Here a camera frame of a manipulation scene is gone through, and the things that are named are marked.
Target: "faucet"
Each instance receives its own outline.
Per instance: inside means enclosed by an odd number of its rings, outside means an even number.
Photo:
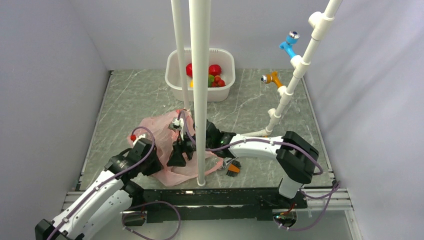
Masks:
[[[298,41],[299,34],[296,31],[290,31],[288,32],[287,37],[285,38],[285,41],[283,41],[279,48],[285,50],[285,52],[288,54],[290,59],[292,59],[294,56],[296,56],[295,51],[293,51],[293,45]]]

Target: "table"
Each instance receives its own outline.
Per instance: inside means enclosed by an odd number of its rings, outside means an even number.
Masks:
[[[273,83],[263,84],[260,81],[263,74],[272,71],[278,71],[278,77],[284,85],[289,83],[293,75],[291,69],[236,69],[235,83],[228,98],[222,102],[208,103],[208,120],[226,132],[242,134],[264,128],[270,119],[267,111],[276,108],[280,98]],[[79,189],[82,191],[94,182],[110,157],[129,147],[126,137],[143,118],[183,108],[183,103],[174,98],[171,88],[165,83],[164,69],[115,70],[109,81],[80,178]],[[311,143],[320,153],[318,163],[323,167],[324,174],[314,176],[308,186],[330,187],[332,179],[328,161],[302,81],[282,115],[282,120],[275,126],[271,136],[283,136],[286,131],[294,131]],[[276,160],[243,157],[239,161],[242,167],[236,177],[227,176],[226,170],[218,170],[205,177],[205,187],[277,187],[281,179],[287,176]],[[207,159],[206,168],[215,163],[216,160]],[[145,189],[198,188],[195,178],[165,187],[156,178],[139,174],[134,182]]]

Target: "wall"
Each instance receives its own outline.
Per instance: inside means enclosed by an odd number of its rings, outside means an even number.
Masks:
[[[169,0],[71,0],[109,70],[161,69],[176,49]],[[328,0],[213,0],[210,46],[228,50],[237,68],[291,68],[279,49],[298,31],[303,53],[312,28],[309,16]],[[185,46],[190,46],[188,1],[181,4]]]
[[[67,0],[3,0],[0,32],[0,238],[30,240],[76,184],[108,71]]]
[[[423,1],[344,1],[306,83],[364,238],[424,235]]]

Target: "robotic arm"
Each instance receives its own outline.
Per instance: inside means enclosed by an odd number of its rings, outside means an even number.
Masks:
[[[174,128],[183,131],[182,125],[174,124]],[[169,166],[185,166],[183,153],[191,159],[196,150],[194,138],[184,132],[181,134],[173,144]],[[293,131],[287,131],[283,137],[246,137],[219,131],[209,121],[206,123],[206,147],[221,158],[277,159],[288,175],[280,182],[278,193],[287,200],[293,199],[302,185],[311,182],[319,154]],[[40,221],[35,227],[36,240],[91,239],[113,217],[130,206],[145,202],[143,188],[131,179],[139,173],[149,176],[162,168],[154,142],[145,135],[140,136],[134,141],[133,148],[109,160],[95,182],[68,209],[52,221]]]

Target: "white pipe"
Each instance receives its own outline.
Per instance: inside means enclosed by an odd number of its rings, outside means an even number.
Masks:
[[[196,130],[197,184],[204,186],[206,110],[208,106],[209,35],[211,0],[189,0],[191,62],[193,65],[194,120]]]
[[[171,0],[173,29],[175,31],[176,52],[178,55],[179,79],[181,80],[182,98],[184,109],[190,110],[189,89],[187,86],[186,61],[184,58],[184,36],[183,24],[181,21],[181,0]]]
[[[252,136],[252,134],[257,135],[259,133],[264,133],[264,135],[268,136],[272,133],[274,126],[279,122],[284,108],[292,99],[296,86],[309,68],[311,59],[315,54],[321,40],[327,34],[334,20],[336,11],[341,3],[342,0],[330,0],[324,13],[314,12],[310,16],[308,22],[313,27],[310,42],[305,50],[303,57],[299,60],[296,59],[296,66],[294,67],[293,77],[291,78],[287,88],[278,88],[278,92],[280,93],[281,98],[277,109],[273,111],[273,114],[270,114],[268,126],[266,126],[266,128],[261,131],[246,133],[244,134],[245,136]]]

